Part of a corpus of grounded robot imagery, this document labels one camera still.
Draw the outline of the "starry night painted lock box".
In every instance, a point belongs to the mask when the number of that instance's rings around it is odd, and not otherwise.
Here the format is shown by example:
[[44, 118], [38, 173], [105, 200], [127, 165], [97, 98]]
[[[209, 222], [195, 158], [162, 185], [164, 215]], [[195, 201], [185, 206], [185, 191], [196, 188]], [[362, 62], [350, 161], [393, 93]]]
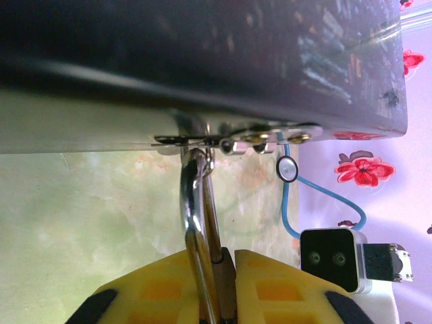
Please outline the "starry night painted lock box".
[[0, 154], [378, 140], [396, 0], [0, 0]]

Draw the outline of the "brass padlock silver shackle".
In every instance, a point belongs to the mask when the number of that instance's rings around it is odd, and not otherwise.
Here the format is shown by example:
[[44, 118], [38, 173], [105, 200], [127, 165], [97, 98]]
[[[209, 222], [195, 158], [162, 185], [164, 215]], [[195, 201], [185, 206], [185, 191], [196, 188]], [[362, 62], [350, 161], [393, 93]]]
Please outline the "brass padlock silver shackle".
[[212, 148], [181, 153], [180, 211], [185, 244], [198, 291], [200, 324], [237, 324], [236, 269], [221, 245], [211, 174]]

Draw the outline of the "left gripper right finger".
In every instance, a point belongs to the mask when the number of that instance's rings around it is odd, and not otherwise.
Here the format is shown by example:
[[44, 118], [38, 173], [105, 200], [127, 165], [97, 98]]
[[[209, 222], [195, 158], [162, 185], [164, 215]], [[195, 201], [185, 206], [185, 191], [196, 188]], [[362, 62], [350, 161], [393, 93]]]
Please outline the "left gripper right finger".
[[250, 250], [236, 250], [238, 324], [375, 324], [343, 288]]

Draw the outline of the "aluminium corner post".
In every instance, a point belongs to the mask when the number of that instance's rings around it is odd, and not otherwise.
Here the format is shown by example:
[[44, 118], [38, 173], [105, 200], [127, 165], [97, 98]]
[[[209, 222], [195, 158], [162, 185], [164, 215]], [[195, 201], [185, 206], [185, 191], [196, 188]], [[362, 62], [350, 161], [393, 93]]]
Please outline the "aluminium corner post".
[[402, 32], [432, 28], [432, 3], [402, 10], [400, 27]]

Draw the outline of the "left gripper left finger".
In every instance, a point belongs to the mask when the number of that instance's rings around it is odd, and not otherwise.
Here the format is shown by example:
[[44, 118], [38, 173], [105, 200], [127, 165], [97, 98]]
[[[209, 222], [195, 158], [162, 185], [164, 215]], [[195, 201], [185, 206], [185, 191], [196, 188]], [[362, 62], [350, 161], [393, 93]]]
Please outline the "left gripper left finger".
[[99, 287], [65, 324], [200, 324], [198, 292], [186, 250]]

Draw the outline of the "stethoscope with blue tubing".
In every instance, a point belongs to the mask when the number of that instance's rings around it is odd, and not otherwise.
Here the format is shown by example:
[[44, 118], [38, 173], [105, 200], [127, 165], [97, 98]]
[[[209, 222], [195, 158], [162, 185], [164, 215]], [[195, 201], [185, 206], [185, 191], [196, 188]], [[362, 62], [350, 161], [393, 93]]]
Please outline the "stethoscope with blue tubing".
[[298, 164], [290, 155], [289, 144], [283, 144], [283, 153], [277, 159], [275, 170], [278, 178], [283, 182], [283, 191], [281, 196], [281, 220], [282, 220], [283, 227], [291, 237], [297, 240], [300, 239], [300, 233], [297, 232], [290, 225], [289, 218], [288, 218], [290, 184], [295, 181], [299, 181], [312, 189], [315, 189], [327, 196], [330, 196], [338, 200], [339, 202], [349, 206], [356, 213], [358, 213], [360, 219], [358, 223], [356, 223], [351, 227], [353, 230], [359, 232], [366, 225], [367, 215], [364, 212], [364, 210], [361, 209], [357, 204], [299, 175]]

